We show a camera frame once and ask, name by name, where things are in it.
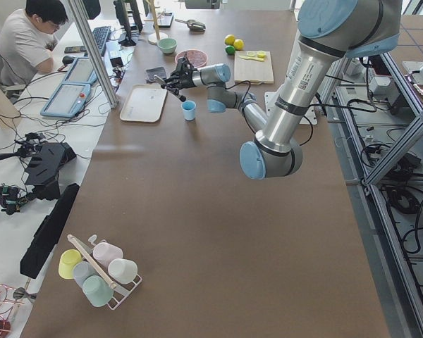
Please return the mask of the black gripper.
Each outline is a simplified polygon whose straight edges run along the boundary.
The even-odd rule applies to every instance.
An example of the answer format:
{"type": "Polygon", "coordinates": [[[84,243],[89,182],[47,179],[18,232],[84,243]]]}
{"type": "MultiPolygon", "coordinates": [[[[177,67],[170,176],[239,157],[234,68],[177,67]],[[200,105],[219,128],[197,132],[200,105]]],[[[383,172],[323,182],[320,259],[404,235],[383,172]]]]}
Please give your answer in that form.
{"type": "Polygon", "coordinates": [[[175,70],[168,77],[164,78],[163,81],[166,90],[174,96],[180,96],[180,89],[200,86],[198,69],[186,57],[178,60],[175,70]]]}

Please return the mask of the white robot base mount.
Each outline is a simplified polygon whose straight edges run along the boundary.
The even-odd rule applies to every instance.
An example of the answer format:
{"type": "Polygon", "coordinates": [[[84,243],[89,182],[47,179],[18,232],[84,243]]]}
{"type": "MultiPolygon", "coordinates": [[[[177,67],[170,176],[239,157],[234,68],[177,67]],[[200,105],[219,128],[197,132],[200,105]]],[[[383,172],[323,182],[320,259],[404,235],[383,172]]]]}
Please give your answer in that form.
{"type": "MultiPolygon", "coordinates": [[[[265,92],[264,93],[264,103],[265,103],[265,109],[266,114],[270,116],[275,108],[275,103],[278,97],[278,92],[265,92]]],[[[311,123],[313,125],[317,124],[317,116],[315,113],[314,107],[309,107],[307,109],[306,114],[302,117],[300,124],[306,125],[308,123],[311,123]]]]}

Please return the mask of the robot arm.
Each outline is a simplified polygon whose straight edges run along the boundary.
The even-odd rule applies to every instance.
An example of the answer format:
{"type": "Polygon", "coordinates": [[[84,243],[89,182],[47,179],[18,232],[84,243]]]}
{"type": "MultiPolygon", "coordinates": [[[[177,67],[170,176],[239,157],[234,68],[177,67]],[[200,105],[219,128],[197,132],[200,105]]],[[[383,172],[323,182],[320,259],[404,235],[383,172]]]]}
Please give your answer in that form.
{"type": "Polygon", "coordinates": [[[226,88],[231,70],[225,63],[195,68],[182,57],[168,78],[156,81],[181,101],[185,100],[182,89],[206,87],[211,113],[239,110],[255,133],[240,148],[245,175],[253,180],[284,177],[302,164],[302,150],[293,134],[331,64],[343,57],[393,50],[399,39],[401,7],[401,1],[305,1],[298,14],[299,50],[269,113],[251,93],[226,88]]]}

